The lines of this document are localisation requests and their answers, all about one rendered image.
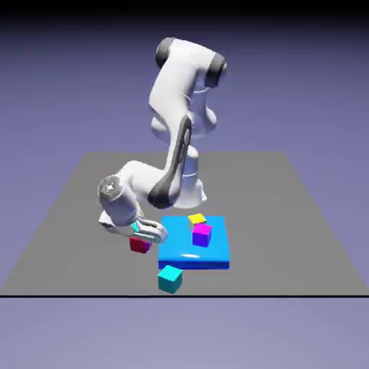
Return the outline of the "large blue box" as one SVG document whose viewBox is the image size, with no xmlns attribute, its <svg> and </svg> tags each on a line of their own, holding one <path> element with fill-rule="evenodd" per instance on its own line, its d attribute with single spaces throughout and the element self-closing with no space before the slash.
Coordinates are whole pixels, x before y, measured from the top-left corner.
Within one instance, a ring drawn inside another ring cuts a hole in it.
<svg viewBox="0 0 369 369">
<path fill-rule="evenodd" d="M 188 217 L 162 217 L 162 225 L 169 235 L 159 245 L 158 267 L 162 269 L 171 265 L 181 270 L 227 270 L 230 251 L 224 217 L 208 216 L 206 221 L 211 227 L 210 241 L 207 246 L 198 246 L 192 243 Z"/>
</svg>

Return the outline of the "small yellow cube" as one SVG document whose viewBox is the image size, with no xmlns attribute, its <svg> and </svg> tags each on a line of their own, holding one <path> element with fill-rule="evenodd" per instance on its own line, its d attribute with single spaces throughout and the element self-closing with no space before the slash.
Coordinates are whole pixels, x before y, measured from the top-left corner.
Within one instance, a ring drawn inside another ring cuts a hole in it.
<svg viewBox="0 0 369 369">
<path fill-rule="evenodd" d="M 189 215 L 188 217 L 189 227 L 192 230 L 197 224 L 206 223 L 206 218 L 202 213 L 196 213 Z"/>
</svg>

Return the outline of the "small magenta cube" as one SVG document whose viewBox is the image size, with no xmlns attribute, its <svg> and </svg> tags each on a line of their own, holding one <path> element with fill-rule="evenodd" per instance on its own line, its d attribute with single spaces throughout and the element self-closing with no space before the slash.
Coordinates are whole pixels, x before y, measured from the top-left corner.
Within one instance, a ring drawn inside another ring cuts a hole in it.
<svg viewBox="0 0 369 369">
<path fill-rule="evenodd" d="M 192 244 L 195 246 L 208 247 L 212 235 L 212 226 L 206 223 L 198 223 L 192 230 Z"/>
</svg>

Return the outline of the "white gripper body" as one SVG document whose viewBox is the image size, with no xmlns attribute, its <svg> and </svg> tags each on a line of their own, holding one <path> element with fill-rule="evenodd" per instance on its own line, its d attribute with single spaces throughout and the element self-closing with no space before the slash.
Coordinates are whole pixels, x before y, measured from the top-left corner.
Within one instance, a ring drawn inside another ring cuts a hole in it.
<svg viewBox="0 0 369 369">
<path fill-rule="evenodd" d="M 146 218 L 138 218 L 131 226 L 134 236 L 155 244 L 165 242 L 168 236 L 167 229 L 161 223 Z"/>
</svg>

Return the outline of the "small cyan cube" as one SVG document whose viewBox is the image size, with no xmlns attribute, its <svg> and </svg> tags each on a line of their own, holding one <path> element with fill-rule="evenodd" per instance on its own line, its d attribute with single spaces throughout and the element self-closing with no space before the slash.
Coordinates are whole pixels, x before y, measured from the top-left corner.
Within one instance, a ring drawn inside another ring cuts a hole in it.
<svg viewBox="0 0 369 369">
<path fill-rule="evenodd" d="M 175 294 L 182 284 L 182 270 L 166 265 L 158 274 L 158 287 L 166 293 Z"/>
</svg>

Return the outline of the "small red cube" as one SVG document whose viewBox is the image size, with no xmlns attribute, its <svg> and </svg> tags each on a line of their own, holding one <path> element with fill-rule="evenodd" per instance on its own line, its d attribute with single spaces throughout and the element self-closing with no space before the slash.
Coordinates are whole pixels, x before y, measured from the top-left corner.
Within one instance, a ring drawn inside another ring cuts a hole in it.
<svg viewBox="0 0 369 369">
<path fill-rule="evenodd" d="M 145 254 L 151 248 L 151 242 L 136 237 L 129 238 L 130 250 L 133 252 Z"/>
</svg>

